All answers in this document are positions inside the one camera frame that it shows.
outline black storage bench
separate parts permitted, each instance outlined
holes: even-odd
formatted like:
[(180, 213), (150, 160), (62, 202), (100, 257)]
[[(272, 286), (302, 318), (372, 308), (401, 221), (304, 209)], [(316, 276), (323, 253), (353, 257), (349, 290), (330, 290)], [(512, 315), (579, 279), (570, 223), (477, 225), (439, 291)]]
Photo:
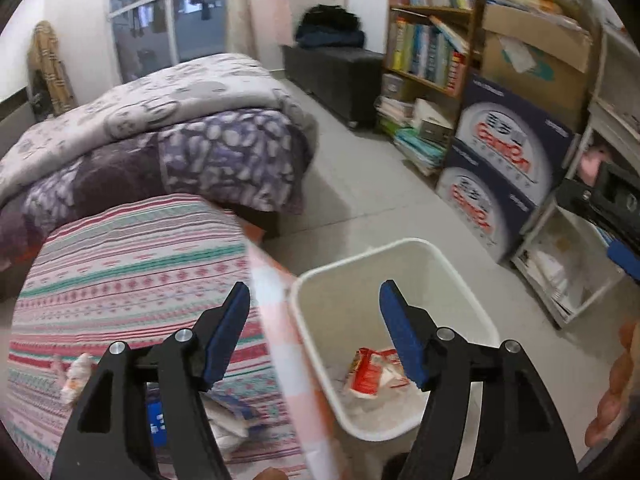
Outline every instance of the black storage bench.
[(350, 46), (283, 46), (287, 79), (313, 94), (348, 127), (373, 125), (383, 54)]

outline floor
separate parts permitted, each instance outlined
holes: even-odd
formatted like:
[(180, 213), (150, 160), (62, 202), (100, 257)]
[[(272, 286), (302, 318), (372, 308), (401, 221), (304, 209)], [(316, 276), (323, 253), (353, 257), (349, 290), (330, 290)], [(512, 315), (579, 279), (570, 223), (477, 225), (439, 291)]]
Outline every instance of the floor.
[(350, 132), (296, 86), (290, 91), (319, 121), (319, 150), (305, 182), (306, 211), (282, 222), (265, 249), (291, 272), (418, 237), (436, 244), (468, 283), (503, 339), (522, 343), (558, 407), (577, 458), (584, 431), (608, 389), (619, 356), (617, 330), (640, 317), (630, 280), (558, 332), (516, 271), (498, 266), (465, 225), (383, 136)]

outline trash bin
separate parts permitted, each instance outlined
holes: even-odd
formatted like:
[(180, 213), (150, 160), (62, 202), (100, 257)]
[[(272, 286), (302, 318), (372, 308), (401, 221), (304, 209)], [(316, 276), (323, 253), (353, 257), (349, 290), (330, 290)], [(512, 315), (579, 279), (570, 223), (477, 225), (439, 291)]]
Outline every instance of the trash bin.
[[(300, 276), (290, 304), (306, 352), (344, 431), (370, 442), (392, 440), (419, 426), (429, 395), (412, 385), (366, 417), (354, 416), (345, 404), (341, 384), (358, 348), (393, 346), (378, 304), (385, 280), (395, 280), (407, 303), (428, 310), (438, 326), (455, 329), (469, 342), (501, 343), (466, 283), (427, 241), (399, 240)], [(480, 386), (472, 384), (471, 390), (471, 401), (478, 405)]]

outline human hand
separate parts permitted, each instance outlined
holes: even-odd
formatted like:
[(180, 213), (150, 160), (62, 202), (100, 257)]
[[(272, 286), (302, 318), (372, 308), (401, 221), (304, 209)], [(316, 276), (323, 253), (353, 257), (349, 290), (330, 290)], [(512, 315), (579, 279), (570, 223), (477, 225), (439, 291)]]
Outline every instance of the human hand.
[(287, 474), (280, 469), (270, 467), (261, 472), (254, 480), (287, 480)]
[(609, 374), (609, 391), (600, 399), (598, 415), (584, 434), (584, 443), (587, 447), (596, 446), (604, 438), (607, 428), (622, 410), (622, 393), (634, 369), (630, 350), (636, 324), (635, 321), (628, 321), (620, 328), (620, 343), (625, 348), (625, 352), (613, 363)]

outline metal screw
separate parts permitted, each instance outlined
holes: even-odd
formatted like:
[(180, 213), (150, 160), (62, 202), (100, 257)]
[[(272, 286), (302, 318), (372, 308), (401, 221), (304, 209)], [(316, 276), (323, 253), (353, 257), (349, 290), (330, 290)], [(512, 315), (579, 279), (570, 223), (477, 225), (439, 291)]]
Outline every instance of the metal screw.
[(514, 341), (513, 339), (509, 339), (504, 344), (504, 347), (507, 349), (507, 352), (511, 352), (512, 354), (517, 354), (520, 350), (522, 350), (522, 346), (520, 346), (520, 343)]
[(181, 343), (188, 341), (192, 337), (193, 337), (193, 332), (188, 328), (183, 328), (182, 330), (178, 330), (178, 332), (175, 333), (176, 340), (180, 341)]
[(125, 345), (122, 341), (116, 341), (109, 346), (109, 352), (114, 355), (122, 354), (124, 352)]
[(438, 339), (441, 339), (443, 341), (451, 341), (453, 338), (455, 338), (456, 333), (453, 332), (453, 330), (450, 328), (439, 328), (436, 332), (436, 336), (438, 336)]

